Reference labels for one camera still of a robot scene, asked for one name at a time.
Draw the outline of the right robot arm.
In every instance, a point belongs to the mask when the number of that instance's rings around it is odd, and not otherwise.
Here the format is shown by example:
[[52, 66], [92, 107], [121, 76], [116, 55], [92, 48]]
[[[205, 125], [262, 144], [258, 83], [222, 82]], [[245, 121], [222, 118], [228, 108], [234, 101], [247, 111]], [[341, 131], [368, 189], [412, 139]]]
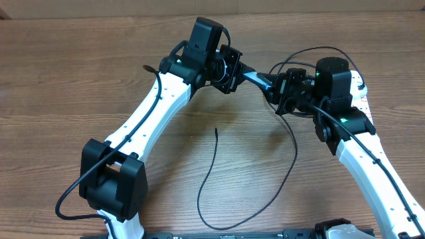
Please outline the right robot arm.
[[349, 170], [383, 236], [424, 237], [424, 209], [385, 155], [348, 60], [322, 58], [314, 76], [303, 68], [255, 76], [267, 101], [277, 106], [276, 114], [298, 110], [312, 116], [317, 137]]

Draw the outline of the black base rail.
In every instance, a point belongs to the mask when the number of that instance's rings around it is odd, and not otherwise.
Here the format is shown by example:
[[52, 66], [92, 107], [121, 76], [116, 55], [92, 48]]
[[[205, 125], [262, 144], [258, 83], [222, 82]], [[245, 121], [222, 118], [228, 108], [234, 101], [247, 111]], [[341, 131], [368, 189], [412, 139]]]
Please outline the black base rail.
[[147, 239], [288, 239], [288, 238], [313, 238], [314, 229], [285, 229], [281, 232], [237, 232], [232, 234], [172, 234], [147, 233], [143, 238]]

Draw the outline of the black Samsung Galaxy smartphone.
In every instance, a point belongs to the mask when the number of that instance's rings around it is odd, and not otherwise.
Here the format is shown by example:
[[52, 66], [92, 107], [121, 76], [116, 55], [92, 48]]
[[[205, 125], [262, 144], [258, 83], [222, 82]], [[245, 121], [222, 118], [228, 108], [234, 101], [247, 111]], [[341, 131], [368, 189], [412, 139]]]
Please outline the black Samsung Galaxy smartphone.
[[243, 79], [255, 84], [257, 87], [259, 87], [259, 89], [263, 91], [269, 92], [273, 88], [271, 81], [269, 81], [263, 75], [255, 71], [244, 73], [242, 77]]

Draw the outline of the white USB charger plug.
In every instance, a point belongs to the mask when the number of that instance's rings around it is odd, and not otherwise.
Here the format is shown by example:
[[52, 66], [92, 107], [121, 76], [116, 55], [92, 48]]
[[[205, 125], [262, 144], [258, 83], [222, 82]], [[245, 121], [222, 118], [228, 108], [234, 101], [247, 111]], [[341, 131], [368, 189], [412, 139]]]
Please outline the white USB charger plug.
[[353, 96], [353, 98], [365, 97], [367, 92], [368, 90], [366, 86], [361, 87], [361, 84], [358, 84], [357, 82], [351, 84], [350, 94]]

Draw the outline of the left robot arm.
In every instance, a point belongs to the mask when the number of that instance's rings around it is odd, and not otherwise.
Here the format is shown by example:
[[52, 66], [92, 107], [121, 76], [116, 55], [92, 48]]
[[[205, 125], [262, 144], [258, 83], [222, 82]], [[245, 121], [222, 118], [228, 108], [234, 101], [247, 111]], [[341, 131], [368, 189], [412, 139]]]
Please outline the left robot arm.
[[252, 71], [240, 61], [241, 52], [220, 44], [227, 29], [198, 17], [189, 40], [175, 46], [158, 69], [144, 69], [155, 81], [142, 103], [104, 141], [89, 140], [83, 147], [79, 195], [96, 210], [108, 238], [143, 238], [139, 209], [147, 191], [145, 164], [171, 119], [207, 82], [228, 94]]

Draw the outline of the white power strip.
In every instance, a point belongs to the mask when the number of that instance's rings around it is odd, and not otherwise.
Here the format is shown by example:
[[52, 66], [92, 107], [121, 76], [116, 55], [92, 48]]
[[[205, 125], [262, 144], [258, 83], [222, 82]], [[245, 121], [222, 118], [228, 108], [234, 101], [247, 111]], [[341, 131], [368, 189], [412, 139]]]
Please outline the white power strip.
[[369, 121], [373, 123], [371, 109], [369, 107], [369, 102], [367, 99], [368, 89], [366, 86], [361, 90], [359, 89], [359, 86], [361, 86], [362, 83], [363, 79], [360, 77], [359, 73], [355, 70], [351, 70], [350, 93], [353, 96], [351, 105], [361, 110], [367, 116]]

